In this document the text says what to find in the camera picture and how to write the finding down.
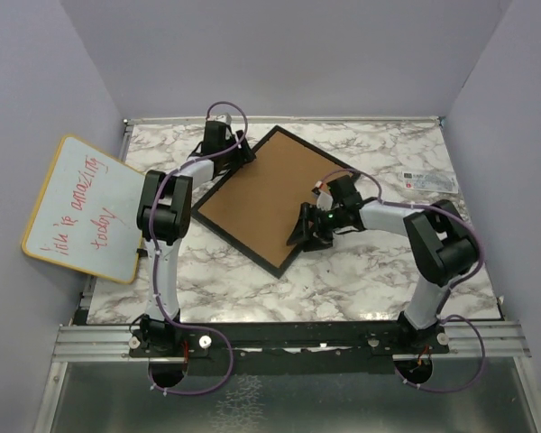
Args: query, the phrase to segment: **brown mat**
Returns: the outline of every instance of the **brown mat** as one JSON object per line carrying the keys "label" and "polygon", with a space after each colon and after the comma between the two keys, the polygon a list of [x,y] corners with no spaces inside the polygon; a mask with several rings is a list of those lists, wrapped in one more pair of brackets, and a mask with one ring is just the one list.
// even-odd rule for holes
{"label": "brown mat", "polygon": [[253,150],[257,159],[220,179],[196,203],[192,215],[280,278],[301,251],[287,246],[300,204],[316,203],[312,193],[316,182],[350,166],[280,126],[272,128]]}

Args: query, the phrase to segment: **yellow frame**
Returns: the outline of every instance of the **yellow frame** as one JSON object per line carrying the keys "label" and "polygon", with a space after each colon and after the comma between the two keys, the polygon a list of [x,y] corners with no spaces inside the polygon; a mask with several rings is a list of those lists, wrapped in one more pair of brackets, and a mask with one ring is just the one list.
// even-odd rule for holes
{"label": "yellow frame", "polygon": [[108,153],[106,153],[104,151],[101,151],[100,149],[98,149],[94,145],[84,141],[82,138],[78,137],[77,135],[74,135],[74,134],[66,134],[66,135],[64,135],[62,137],[62,139],[60,140],[60,144],[58,145],[58,149],[56,150],[56,153],[54,154],[54,158],[52,158],[52,161],[50,162],[50,167],[48,168],[48,172],[46,174],[46,179],[44,179],[44,182],[42,183],[40,193],[38,195],[38,198],[36,199],[36,203],[34,204],[34,209],[32,210],[32,213],[30,215],[30,219],[28,221],[28,224],[26,225],[26,229],[25,229],[25,232],[24,232],[24,237],[23,237],[23,240],[22,240],[22,251],[24,251],[24,253],[26,255],[28,255],[28,256],[30,256],[30,257],[32,257],[34,259],[42,260],[42,261],[48,262],[48,263],[54,263],[54,264],[57,264],[59,266],[63,266],[65,268],[73,269],[74,271],[80,271],[80,272],[86,273],[88,275],[94,275],[96,277],[105,278],[105,279],[110,280],[110,281],[120,282],[122,284],[130,284],[136,278],[136,269],[138,267],[138,254],[137,254],[136,260],[134,261],[133,277],[129,281],[121,281],[121,280],[117,280],[115,278],[110,278],[110,277],[108,277],[107,275],[104,275],[104,274],[99,274],[99,273],[94,273],[94,272],[91,272],[91,271],[87,271],[85,269],[78,268],[77,266],[72,266],[72,265],[67,264],[67,263],[58,262],[58,261],[53,260],[53,259],[45,258],[45,257],[43,257],[41,255],[31,253],[28,250],[28,248],[26,247],[26,243],[28,242],[28,237],[30,236],[30,232],[32,231],[32,227],[34,226],[34,221],[36,219],[36,215],[38,214],[38,210],[40,209],[40,205],[42,203],[42,200],[44,199],[44,194],[46,193],[46,188],[48,187],[48,184],[50,183],[50,178],[52,177],[52,173],[54,172],[54,168],[56,167],[56,163],[58,162],[58,158],[60,157],[60,152],[62,152],[62,146],[64,145],[64,142],[66,142],[66,140],[68,138],[74,138],[74,139],[82,142],[86,146],[91,147],[95,151],[103,153],[108,158],[111,158],[111,159],[113,159],[113,160],[115,160],[117,162],[120,162],[124,167],[128,167],[130,170],[133,170],[133,171],[136,171],[137,173],[140,173],[138,170],[132,168],[130,165],[127,165],[123,161],[120,161],[120,160],[116,159],[113,155],[110,155],[110,154],[108,154]]}

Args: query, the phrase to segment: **gray floor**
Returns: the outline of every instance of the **gray floor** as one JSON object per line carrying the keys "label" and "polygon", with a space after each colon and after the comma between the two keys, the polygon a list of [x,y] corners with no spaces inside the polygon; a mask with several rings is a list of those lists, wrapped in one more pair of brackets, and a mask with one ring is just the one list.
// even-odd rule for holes
{"label": "gray floor", "polygon": [[[477,360],[438,360],[429,384],[472,376]],[[182,383],[197,389],[216,378]],[[431,395],[394,375],[234,376],[204,397],[151,392],[145,364],[73,364],[55,432],[534,432],[513,360],[490,359],[466,392]]]}

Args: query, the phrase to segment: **marble surface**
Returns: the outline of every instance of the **marble surface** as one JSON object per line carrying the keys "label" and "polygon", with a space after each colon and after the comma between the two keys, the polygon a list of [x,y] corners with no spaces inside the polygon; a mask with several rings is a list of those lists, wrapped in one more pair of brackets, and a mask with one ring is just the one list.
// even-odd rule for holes
{"label": "marble surface", "polygon": [[[432,122],[280,124],[354,167],[373,174],[383,197],[429,203],[451,199],[466,217],[460,194],[405,189],[402,170],[452,171],[438,126]],[[254,146],[274,124],[251,124]],[[126,162],[137,170],[177,168],[202,138],[204,124],[145,124],[134,128]],[[194,200],[210,188],[195,190]],[[376,188],[360,179],[364,198]],[[87,323],[128,323],[143,313],[149,278],[142,259],[136,280],[98,280]],[[337,236],[335,247],[302,253],[280,280],[192,222],[179,256],[179,302],[185,322],[394,319],[410,300],[417,267],[407,238],[378,231]],[[499,318],[486,271],[459,286],[444,315]]]}

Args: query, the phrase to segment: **cardboard panel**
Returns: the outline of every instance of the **cardboard panel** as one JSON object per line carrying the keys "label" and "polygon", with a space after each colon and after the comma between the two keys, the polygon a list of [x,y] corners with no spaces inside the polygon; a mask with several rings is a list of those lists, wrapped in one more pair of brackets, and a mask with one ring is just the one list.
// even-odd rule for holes
{"label": "cardboard panel", "polygon": [[300,204],[316,202],[312,188],[327,173],[350,166],[279,126],[254,151],[257,159],[216,183],[193,217],[279,278],[300,252],[287,246]]}

